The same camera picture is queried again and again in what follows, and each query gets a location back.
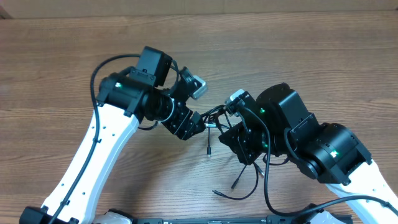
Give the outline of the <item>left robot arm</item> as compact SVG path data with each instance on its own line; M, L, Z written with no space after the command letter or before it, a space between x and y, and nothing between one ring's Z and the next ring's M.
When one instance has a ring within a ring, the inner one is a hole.
M136 66L91 86L93 117L80 147L44 203L24 209L21 224L134 223L119 210L97 215L96 208L122 149L142 121L163 124L181 140L205 130L201 115L186 102L201 97L206 82L157 49L145 47L137 59Z

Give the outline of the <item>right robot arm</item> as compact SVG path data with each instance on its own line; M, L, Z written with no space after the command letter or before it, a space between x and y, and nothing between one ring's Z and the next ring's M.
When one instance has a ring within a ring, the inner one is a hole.
M286 83L264 90L257 98L238 90L225 102L241 121L220 135L242 164L264 156L286 156L300 172L325 184L336 199L282 217L303 220L324 208L347 203L364 223L396 223L397 196L383 178L370 151L348 128L319 123L299 94Z

